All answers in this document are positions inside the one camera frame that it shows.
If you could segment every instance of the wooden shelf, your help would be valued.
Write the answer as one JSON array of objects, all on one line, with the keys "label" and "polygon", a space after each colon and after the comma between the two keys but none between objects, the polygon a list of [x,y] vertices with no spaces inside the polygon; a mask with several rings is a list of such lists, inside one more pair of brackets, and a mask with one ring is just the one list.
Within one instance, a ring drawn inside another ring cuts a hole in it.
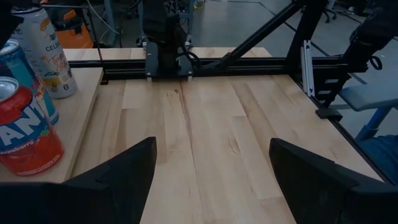
[{"label": "wooden shelf", "polygon": [[78,90],[68,98],[54,100],[60,114],[55,130],[65,147],[62,160],[47,172],[33,177],[18,177],[0,166],[0,182],[59,183],[69,179],[103,74],[102,68],[74,68],[72,72]]}]

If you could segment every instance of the can lid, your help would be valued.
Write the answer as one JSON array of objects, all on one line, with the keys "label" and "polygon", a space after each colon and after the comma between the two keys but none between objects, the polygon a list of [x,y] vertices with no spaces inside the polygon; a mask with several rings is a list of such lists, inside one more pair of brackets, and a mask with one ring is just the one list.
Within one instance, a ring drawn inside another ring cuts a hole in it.
[{"label": "can lid", "polygon": [[42,6],[40,4],[32,3],[30,7],[17,7],[14,6],[11,9],[11,14],[16,15],[16,14],[27,14],[35,11],[39,11],[42,9]]},{"label": "can lid", "polygon": [[5,55],[9,52],[13,52],[15,49],[18,48],[18,41],[14,39],[7,40],[7,43],[4,44],[4,47],[0,50],[0,55]]},{"label": "can lid", "polygon": [[0,77],[0,102],[12,97],[18,88],[19,84],[15,78]]}]

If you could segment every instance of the fanta can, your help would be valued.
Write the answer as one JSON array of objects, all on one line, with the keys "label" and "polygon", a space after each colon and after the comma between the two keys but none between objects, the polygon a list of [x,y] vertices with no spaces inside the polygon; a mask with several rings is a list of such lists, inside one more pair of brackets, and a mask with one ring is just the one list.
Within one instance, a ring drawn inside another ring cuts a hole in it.
[{"label": "fanta can", "polygon": [[63,145],[32,92],[0,77],[0,162],[12,173],[32,176],[61,160]]}]

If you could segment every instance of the fanta logo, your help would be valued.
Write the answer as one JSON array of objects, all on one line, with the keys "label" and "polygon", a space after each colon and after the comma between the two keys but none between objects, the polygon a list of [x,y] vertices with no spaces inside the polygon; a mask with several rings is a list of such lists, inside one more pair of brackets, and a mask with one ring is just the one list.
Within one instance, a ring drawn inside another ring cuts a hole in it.
[{"label": "fanta logo", "polygon": [[40,125],[44,113],[36,100],[33,99],[29,106],[26,106],[21,118],[11,124],[0,126],[0,139],[5,146],[10,145],[14,139],[22,139],[31,135],[34,126]]}]

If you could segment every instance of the wooden tabletop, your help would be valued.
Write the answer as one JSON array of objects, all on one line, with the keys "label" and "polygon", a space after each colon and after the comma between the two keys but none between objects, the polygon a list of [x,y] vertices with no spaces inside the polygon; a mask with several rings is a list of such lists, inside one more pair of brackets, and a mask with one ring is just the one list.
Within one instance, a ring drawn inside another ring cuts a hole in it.
[{"label": "wooden tabletop", "polygon": [[[221,57],[232,48],[195,48]],[[69,60],[95,50],[65,50]],[[106,49],[106,59],[143,58]],[[248,57],[270,57],[254,48]],[[73,175],[148,136],[157,166],[141,223],[295,223],[268,156],[278,137],[380,179],[289,76],[111,81],[100,86]]]}]

